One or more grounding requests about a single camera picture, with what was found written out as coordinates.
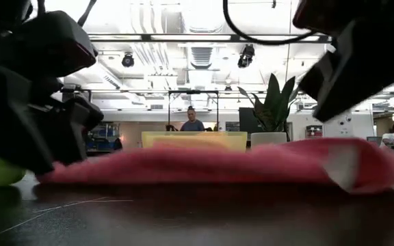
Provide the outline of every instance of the ceiling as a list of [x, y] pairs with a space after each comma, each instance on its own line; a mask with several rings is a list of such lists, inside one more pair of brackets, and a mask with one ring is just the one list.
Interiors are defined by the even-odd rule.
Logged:
[[[47, 11], [63, 10], [77, 20], [89, 0], [46, 1]], [[298, 0], [230, 0], [233, 22], [248, 34], [261, 38], [286, 39], [304, 33], [291, 24]], [[285, 46], [255, 45], [255, 56], [247, 68], [237, 62], [245, 43], [225, 43], [221, 34], [232, 34], [222, 13], [222, 0], [98, 0], [83, 28], [99, 50], [98, 62], [64, 78], [94, 90], [93, 102], [101, 109], [167, 109], [167, 90], [220, 90], [219, 108], [249, 107], [237, 86], [264, 92], [271, 73], [281, 87], [291, 77], [301, 77], [329, 47], [328, 44], [299, 43]], [[124, 34], [155, 33], [159, 42], [129, 42]], [[186, 42], [175, 33], [218, 34], [219, 42]], [[131, 53], [134, 66], [121, 62]], [[394, 86], [386, 90], [394, 92]], [[215, 109], [215, 97], [206, 94], [171, 95], [171, 109]], [[394, 95], [382, 94], [357, 107], [358, 110], [394, 109]], [[311, 108], [315, 101], [299, 96], [298, 104]]]

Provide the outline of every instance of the potted plant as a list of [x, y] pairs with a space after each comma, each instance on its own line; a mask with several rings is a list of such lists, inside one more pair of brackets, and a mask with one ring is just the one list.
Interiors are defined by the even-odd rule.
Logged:
[[289, 79], [282, 91], [279, 88], [278, 79], [274, 74], [270, 76], [265, 101], [262, 103], [256, 94], [253, 94], [254, 101], [249, 94], [241, 87], [239, 93], [249, 98], [254, 106], [253, 114], [258, 120], [264, 133], [252, 134], [252, 146], [266, 143], [279, 144], [289, 141], [287, 118], [291, 105], [296, 101], [298, 89], [293, 91], [295, 77]]

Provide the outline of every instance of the white planter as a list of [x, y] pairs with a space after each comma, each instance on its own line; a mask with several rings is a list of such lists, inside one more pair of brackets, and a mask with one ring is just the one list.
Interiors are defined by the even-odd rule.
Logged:
[[287, 142], [286, 133], [252, 133], [250, 145], [255, 147], [261, 144], [283, 144]]

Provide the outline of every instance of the scratch on table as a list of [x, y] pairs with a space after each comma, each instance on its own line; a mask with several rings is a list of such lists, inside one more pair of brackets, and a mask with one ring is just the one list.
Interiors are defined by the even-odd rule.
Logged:
[[108, 198], [108, 197], [100, 197], [100, 198], [89, 200], [89, 201], [75, 202], [75, 203], [72, 203], [72, 204], [67, 204], [67, 205], [63, 205], [63, 206], [57, 206], [57, 207], [54, 207], [54, 208], [47, 208], [47, 209], [35, 211], [34, 213], [41, 213], [41, 214], [38, 215], [38, 216], [35, 216], [35, 217], [31, 218], [31, 219], [28, 219], [28, 220], [26, 220], [24, 222], [21, 222], [21, 223], [19, 223], [17, 225], [13, 225], [11, 228], [8, 228], [8, 229], [5, 229], [5, 230], [1, 231], [0, 234], [3, 234], [4, 232], [8, 232], [10, 230], [13, 230], [14, 228], [17, 228], [17, 227], [19, 227], [19, 226], [21, 226], [21, 225], [23, 225], [25, 223], [33, 221], [34, 219], [37, 219], [37, 218], [39, 218], [39, 217], [41, 217], [43, 215], [46, 215], [47, 213], [53, 212], [54, 210], [57, 210], [59, 208], [65, 208], [65, 207], [68, 207], [68, 206], [74, 206], [74, 205], [83, 204], [83, 203], [86, 203], [86, 202], [98, 202], [99, 200], [103, 200], [103, 199], [106, 199], [106, 198]]
[[182, 228], [185, 227], [187, 224], [182, 224], [182, 225], [169, 225], [169, 226], [164, 226], [161, 228], [157, 228], [158, 230], [169, 230], [169, 229], [176, 229], [176, 228]]
[[133, 202], [133, 200], [105, 200], [105, 201], [89, 201], [89, 202]]
[[86, 202], [95, 202], [95, 201], [106, 199], [106, 198], [108, 198], [108, 197], [100, 197], [100, 198], [89, 200], [89, 201], [74, 202], [72, 204], [57, 206], [57, 207], [54, 207], [54, 208], [47, 208], [47, 209], [37, 210], [37, 211], [34, 211], [33, 213], [41, 213], [41, 212], [46, 212], [48, 210], [55, 210], [55, 209], [59, 209], [59, 208], [66, 208], [66, 207], [69, 207], [69, 206], [79, 205], [79, 204], [83, 204], [83, 203], [86, 203]]
[[11, 228], [7, 228], [7, 229], [5, 229], [4, 231], [0, 232], [0, 234], [3, 234], [4, 232], [8, 232], [8, 231], [10, 231], [10, 230], [12, 230], [12, 229], [14, 229], [14, 228], [17, 228], [17, 227], [19, 227], [19, 226], [21, 226], [21, 225], [23, 225], [23, 224], [25, 224], [25, 223], [28, 223], [28, 222], [30, 222], [30, 221], [32, 221], [32, 220], [34, 220], [34, 219], [37, 219], [37, 218], [39, 218], [39, 217], [41, 217], [41, 216], [43, 216], [43, 215], [46, 215], [47, 213], [50, 213], [50, 212], [53, 212], [53, 211], [52, 211], [52, 210], [49, 210], [49, 211], [47, 211], [47, 212], [45, 212], [45, 213], [42, 213], [42, 214], [40, 214], [40, 215], [38, 215], [38, 216], [36, 216], [36, 217], [33, 217], [33, 218], [31, 218], [31, 219], [28, 219], [28, 220], [26, 220], [26, 221], [24, 221], [24, 222], [22, 222], [22, 223], [19, 223], [19, 224], [17, 224], [17, 225], [13, 225]]

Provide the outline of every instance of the spotlight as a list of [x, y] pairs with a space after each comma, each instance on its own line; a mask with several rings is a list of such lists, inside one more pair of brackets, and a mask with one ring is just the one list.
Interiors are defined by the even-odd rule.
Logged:
[[121, 62], [122, 66], [125, 68], [130, 68], [133, 65], [135, 65], [135, 60], [133, 59], [133, 54], [132, 53], [125, 53], [124, 58], [122, 59]]
[[252, 44], [246, 44], [241, 54], [239, 54], [238, 68], [247, 68], [253, 61], [254, 48]]

